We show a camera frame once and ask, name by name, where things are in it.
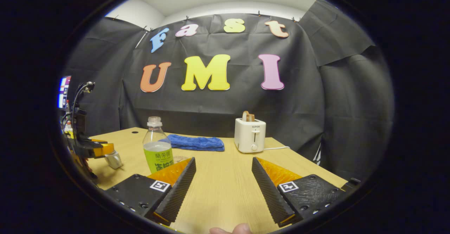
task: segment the black backdrop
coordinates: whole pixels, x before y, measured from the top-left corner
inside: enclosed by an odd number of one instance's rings
[[[245,30],[226,33],[224,21],[243,19]],[[264,22],[286,26],[287,38]],[[190,37],[175,37],[184,25],[198,24]],[[168,27],[164,45],[151,53],[150,38]],[[182,91],[184,59],[203,63],[227,54],[228,91],[198,87]],[[264,90],[259,54],[275,54],[285,88]],[[143,67],[171,62],[162,87],[140,89]],[[160,116],[167,132],[233,137],[234,119],[249,110],[267,122],[274,137],[310,160],[320,147],[320,165],[349,179],[364,179],[382,157],[392,126],[393,94],[386,63],[370,38],[350,18],[317,0],[300,22],[257,14],[202,16],[145,31],[104,18],[79,43],[65,74],[72,84],[94,81],[82,106],[88,111],[87,133],[145,128],[148,116]],[[159,68],[150,82],[156,81]]]

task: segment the cable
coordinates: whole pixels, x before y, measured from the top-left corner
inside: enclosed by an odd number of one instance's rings
[[[264,149],[264,150],[276,150],[276,149],[284,149],[284,148],[291,149],[291,147],[289,147],[289,146],[283,146],[283,147],[277,147],[277,148],[267,148],[267,149]]]
[[[74,99],[74,101],[73,101],[73,106],[72,106],[72,116],[71,116],[72,121],[71,121],[71,123],[72,123],[72,129],[73,129],[74,137],[75,137],[75,133],[77,132],[77,126],[76,126],[75,123],[73,122],[73,117],[74,117],[74,114],[75,114],[75,104],[77,104],[77,98],[78,98],[78,95],[79,95],[80,92],[82,92],[83,89],[84,89],[85,87],[87,87],[87,86],[88,86],[88,84],[85,84],[85,85],[83,85],[83,86],[78,90],[77,94],[75,95],[75,99]]]
[[[64,116],[61,118],[61,120],[59,121],[59,123],[63,123],[63,121],[64,121],[64,118],[66,118],[67,116],[69,116],[70,115],[70,112],[69,113],[66,113],[66,114],[64,114]]]

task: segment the white wall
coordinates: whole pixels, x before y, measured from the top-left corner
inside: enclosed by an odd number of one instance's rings
[[[199,6],[196,8],[190,8],[185,11],[181,11],[170,16],[167,16],[162,20],[159,26],[164,26],[173,22],[177,22],[189,18],[195,18],[199,16],[211,15],[211,14],[221,14],[221,13],[253,13],[257,14],[260,11],[263,15],[277,16],[280,18],[298,20],[300,17],[306,13],[305,11],[298,10],[296,8],[260,3],[260,2],[228,2],[228,3],[217,3]]]
[[[142,0],[128,0],[109,12],[106,17],[122,19],[145,29],[157,28],[164,16],[155,8]]]

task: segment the orange letter u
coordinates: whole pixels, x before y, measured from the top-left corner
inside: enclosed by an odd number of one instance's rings
[[[161,88],[162,83],[164,83],[164,79],[166,78],[167,68],[171,65],[170,62],[163,62],[159,64],[159,75],[156,83],[150,83],[150,77],[152,75],[153,70],[156,68],[156,65],[147,65],[143,68],[143,74],[141,79],[141,90],[145,93],[153,93],[154,91],[159,90]]]

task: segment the blue towel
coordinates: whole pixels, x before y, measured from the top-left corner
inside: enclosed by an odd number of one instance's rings
[[[185,137],[175,134],[167,136],[172,143],[172,148],[195,150],[195,151],[210,151],[223,152],[225,150],[224,143],[219,138],[204,138],[204,137]]]

